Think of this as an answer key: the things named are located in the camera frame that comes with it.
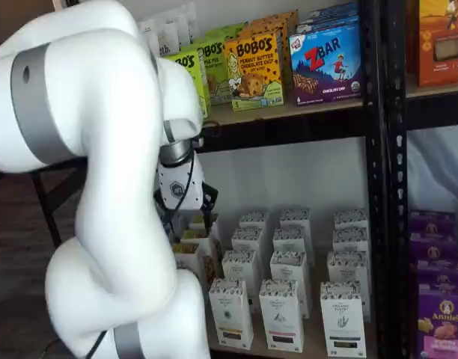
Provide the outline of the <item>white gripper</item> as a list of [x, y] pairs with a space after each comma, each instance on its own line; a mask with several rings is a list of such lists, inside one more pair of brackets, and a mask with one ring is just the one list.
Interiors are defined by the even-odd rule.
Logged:
[[214, 219], [213, 209], [219, 191], [204, 182], [204, 172], [198, 155], [193, 152], [185, 162], [175, 167], [166, 167], [161, 162], [157, 167], [159, 189], [153, 193], [157, 211], [164, 229], [169, 227], [171, 243], [178, 243], [179, 238], [174, 228], [173, 219], [178, 203], [184, 197], [180, 210], [199, 210], [203, 213], [204, 227], [210, 233]]

